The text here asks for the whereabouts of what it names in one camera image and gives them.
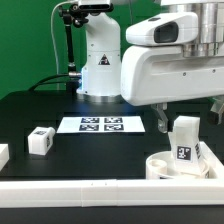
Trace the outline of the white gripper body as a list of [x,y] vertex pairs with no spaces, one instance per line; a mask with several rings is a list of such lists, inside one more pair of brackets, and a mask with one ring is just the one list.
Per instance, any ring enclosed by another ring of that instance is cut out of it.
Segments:
[[224,95],[224,49],[184,58],[180,46],[132,46],[122,60],[121,95],[134,106]]

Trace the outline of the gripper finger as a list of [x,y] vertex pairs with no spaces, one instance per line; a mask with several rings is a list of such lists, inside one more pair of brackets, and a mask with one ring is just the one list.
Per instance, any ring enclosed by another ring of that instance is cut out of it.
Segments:
[[213,105],[208,112],[208,121],[210,124],[219,125],[222,123],[224,114],[224,95],[215,96],[212,100]]
[[157,116],[158,130],[161,133],[166,133],[168,131],[168,118],[165,114],[165,110],[167,109],[167,104],[157,103],[157,104],[153,104],[151,108],[154,110],[154,113]]

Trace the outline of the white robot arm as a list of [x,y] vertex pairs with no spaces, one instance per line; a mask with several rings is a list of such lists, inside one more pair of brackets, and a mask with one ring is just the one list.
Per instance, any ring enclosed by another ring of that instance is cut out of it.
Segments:
[[94,102],[119,96],[134,106],[150,105],[158,128],[174,101],[211,97],[208,120],[224,114],[224,0],[155,0],[168,11],[126,30],[131,46],[120,53],[120,27],[105,12],[126,0],[79,0],[86,14],[87,62],[78,93]]

